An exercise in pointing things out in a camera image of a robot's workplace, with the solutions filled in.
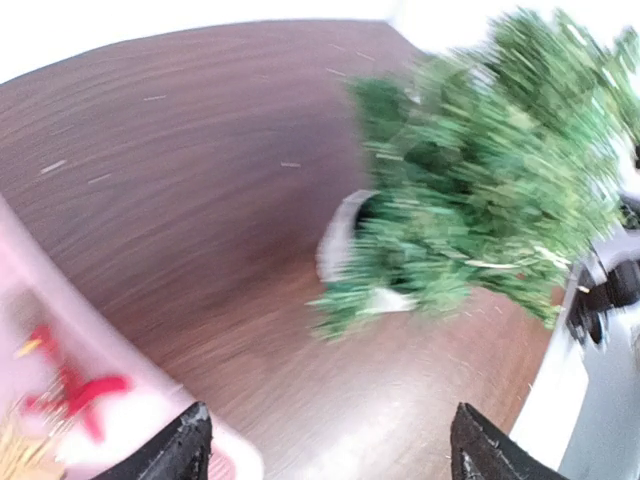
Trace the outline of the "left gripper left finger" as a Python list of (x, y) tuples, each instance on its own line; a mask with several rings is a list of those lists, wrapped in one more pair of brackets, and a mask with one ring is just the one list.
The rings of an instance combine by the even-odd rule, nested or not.
[(194, 402), (129, 457), (95, 480), (208, 479), (212, 421), (204, 402)]

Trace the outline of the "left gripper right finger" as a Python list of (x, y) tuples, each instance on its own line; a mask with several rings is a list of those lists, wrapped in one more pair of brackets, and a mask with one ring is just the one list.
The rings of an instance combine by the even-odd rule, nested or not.
[(459, 403), (450, 427), (453, 480), (565, 480), (522, 450), (469, 403)]

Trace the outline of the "gold star ornament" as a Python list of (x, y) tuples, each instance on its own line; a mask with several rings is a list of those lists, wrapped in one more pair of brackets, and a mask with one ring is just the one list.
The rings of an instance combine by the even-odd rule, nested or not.
[(45, 436), (23, 432), (12, 417), (1, 420), (1, 479), (62, 479), (65, 468), (51, 453), (52, 443)]

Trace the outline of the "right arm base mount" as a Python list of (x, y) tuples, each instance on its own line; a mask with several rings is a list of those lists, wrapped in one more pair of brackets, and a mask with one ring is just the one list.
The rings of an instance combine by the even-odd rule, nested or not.
[(579, 280), (566, 324), (580, 345), (585, 345), (588, 339), (600, 345), (608, 328), (608, 312), (639, 302), (639, 262), (618, 263), (598, 285), (588, 271), (583, 271)]

